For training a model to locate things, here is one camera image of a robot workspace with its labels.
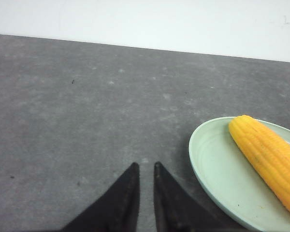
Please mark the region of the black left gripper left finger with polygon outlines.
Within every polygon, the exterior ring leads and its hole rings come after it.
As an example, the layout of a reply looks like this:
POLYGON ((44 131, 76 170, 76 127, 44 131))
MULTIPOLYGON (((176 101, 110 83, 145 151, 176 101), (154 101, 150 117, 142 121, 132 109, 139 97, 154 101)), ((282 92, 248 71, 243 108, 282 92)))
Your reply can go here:
POLYGON ((93 204, 62 232, 135 232, 140 206, 140 169, 133 162, 93 204))

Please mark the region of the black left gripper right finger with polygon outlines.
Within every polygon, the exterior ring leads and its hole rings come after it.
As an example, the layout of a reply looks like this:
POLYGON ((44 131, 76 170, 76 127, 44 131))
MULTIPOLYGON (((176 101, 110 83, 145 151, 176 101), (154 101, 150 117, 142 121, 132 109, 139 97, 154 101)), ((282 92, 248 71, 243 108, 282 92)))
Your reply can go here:
POLYGON ((161 162, 154 165, 154 210, 158 232, 215 232, 222 224, 192 199, 161 162))

